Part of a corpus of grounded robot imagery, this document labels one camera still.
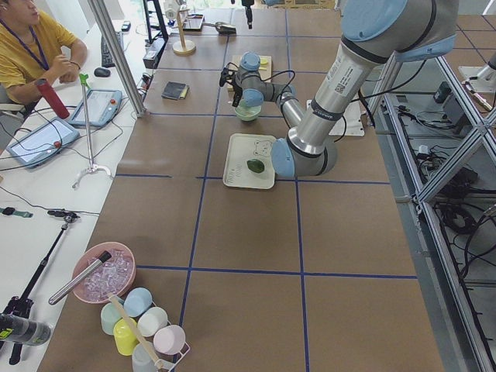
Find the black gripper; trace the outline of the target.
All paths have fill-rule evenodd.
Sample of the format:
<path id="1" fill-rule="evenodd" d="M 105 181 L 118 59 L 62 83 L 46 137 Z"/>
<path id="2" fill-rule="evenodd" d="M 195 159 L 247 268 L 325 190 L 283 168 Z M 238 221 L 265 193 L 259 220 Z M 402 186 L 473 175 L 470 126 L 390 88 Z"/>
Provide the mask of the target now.
<path id="1" fill-rule="evenodd" d="M 232 81 L 231 83 L 233 91 L 234 91 L 234 96 L 232 100 L 232 106 L 233 107 L 238 107 L 239 103 L 243 97 L 243 89 L 241 86 L 239 86 L 235 80 Z"/>

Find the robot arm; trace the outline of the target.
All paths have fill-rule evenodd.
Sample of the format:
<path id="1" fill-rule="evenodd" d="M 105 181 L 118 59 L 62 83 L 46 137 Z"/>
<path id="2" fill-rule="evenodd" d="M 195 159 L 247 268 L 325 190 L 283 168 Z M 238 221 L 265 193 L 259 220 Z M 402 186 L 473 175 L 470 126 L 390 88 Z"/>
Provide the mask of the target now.
<path id="1" fill-rule="evenodd" d="M 317 176 L 332 169 L 337 149 L 329 133 L 343 117 L 370 72 L 390 56 L 401 62 L 427 60 L 451 51 L 456 39 L 457 1 L 349 1 L 341 21 L 336 59 L 310 106 L 304 108 L 289 84 L 263 81 L 260 57 L 242 55 L 236 71 L 222 71 L 220 84 L 233 86 L 234 104 L 275 102 L 290 129 L 271 149 L 282 177 Z"/>

